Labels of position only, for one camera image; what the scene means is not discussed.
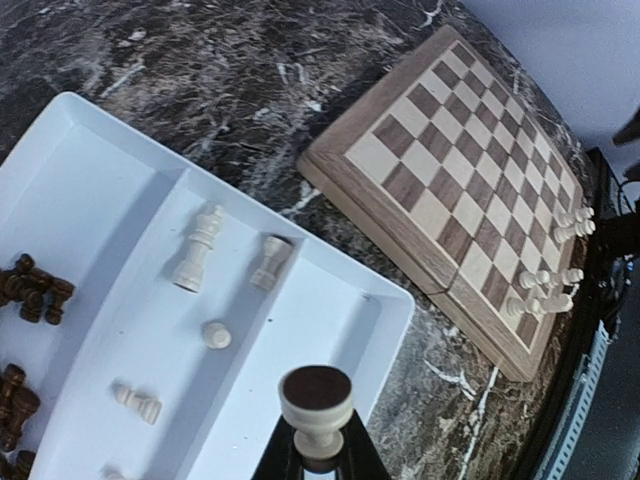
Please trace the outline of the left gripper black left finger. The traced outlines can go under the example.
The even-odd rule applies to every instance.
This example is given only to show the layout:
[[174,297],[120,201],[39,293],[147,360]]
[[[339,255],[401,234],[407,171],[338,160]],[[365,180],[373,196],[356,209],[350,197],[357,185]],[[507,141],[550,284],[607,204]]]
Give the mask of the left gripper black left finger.
[[304,468],[294,446],[295,430],[280,417],[254,471],[254,480],[302,480]]

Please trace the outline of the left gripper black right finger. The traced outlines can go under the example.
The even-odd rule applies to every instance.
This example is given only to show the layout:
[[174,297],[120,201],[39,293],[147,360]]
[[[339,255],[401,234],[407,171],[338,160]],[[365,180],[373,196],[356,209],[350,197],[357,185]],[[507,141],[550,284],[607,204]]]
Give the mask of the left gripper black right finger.
[[339,455],[339,478],[344,480],[390,480],[373,441],[358,412],[340,430],[344,445]]

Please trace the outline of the white chess piece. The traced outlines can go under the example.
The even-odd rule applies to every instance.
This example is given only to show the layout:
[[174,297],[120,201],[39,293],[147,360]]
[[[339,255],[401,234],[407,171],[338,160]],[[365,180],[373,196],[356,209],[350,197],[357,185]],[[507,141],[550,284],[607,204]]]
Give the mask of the white chess piece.
[[566,268],[550,274],[549,287],[559,285],[570,286],[580,283],[584,279],[584,271],[579,268]]
[[596,230],[592,220],[595,211],[591,207],[582,207],[572,212],[561,212],[556,216],[553,238],[557,243],[564,243],[573,236],[592,235]]
[[317,474],[334,470],[345,444],[340,429],[354,412],[349,377],[332,366],[299,367],[281,379],[279,398],[303,467]]

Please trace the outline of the white plastic divided tray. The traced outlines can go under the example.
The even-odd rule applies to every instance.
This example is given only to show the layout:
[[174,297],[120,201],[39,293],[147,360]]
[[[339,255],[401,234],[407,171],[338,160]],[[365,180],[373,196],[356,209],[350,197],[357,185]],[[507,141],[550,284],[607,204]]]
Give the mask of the white plastic divided tray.
[[[196,216],[223,228],[198,293],[172,283]],[[267,237],[293,245],[271,290]],[[368,419],[412,319],[408,291],[73,93],[51,100],[1,167],[1,264],[29,254],[75,285],[59,325],[1,310],[1,361],[41,406],[20,447],[35,479],[248,479],[289,371],[330,365]],[[206,323],[232,335],[203,342]],[[115,400],[162,403],[149,425]]]

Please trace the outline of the wooden chess board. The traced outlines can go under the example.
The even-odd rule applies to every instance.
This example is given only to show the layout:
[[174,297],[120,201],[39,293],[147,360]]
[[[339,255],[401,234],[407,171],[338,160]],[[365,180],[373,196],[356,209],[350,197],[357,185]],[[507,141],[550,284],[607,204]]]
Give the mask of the wooden chess board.
[[300,156],[338,207],[512,381],[531,381],[558,313],[506,301],[567,294],[520,286],[558,272],[575,243],[556,216],[589,207],[554,142],[489,63],[441,27]]

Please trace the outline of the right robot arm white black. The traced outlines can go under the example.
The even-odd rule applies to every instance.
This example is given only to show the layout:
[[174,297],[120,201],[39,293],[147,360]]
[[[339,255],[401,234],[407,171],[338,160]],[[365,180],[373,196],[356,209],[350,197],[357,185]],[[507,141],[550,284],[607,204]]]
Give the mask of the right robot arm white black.
[[636,110],[612,137],[613,145],[620,150],[614,166],[628,181],[639,180],[639,116],[640,111]]

